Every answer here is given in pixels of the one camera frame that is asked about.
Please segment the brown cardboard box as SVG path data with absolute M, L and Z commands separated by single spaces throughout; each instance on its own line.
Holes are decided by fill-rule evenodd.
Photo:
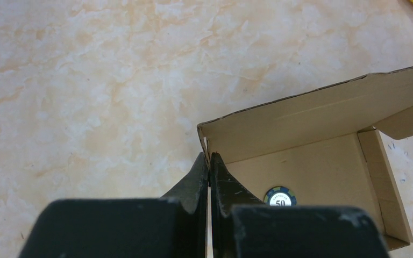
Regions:
M 413 67 L 373 73 L 228 114 L 197 127 L 208 160 L 264 201 L 367 211 L 391 250 L 413 243 L 382 141 L 413 136 Z

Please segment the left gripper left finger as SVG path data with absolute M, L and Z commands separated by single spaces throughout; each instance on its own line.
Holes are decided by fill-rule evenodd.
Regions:
M 208 166 L 159 198 L 59 199 L 39 215 L 20 257 L 206 257 Z

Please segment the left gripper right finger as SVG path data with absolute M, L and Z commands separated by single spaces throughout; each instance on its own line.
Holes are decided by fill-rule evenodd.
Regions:
M 214 257 L 388 257 L 371 217 L 353 206 L 269 206 L 210 159 Z

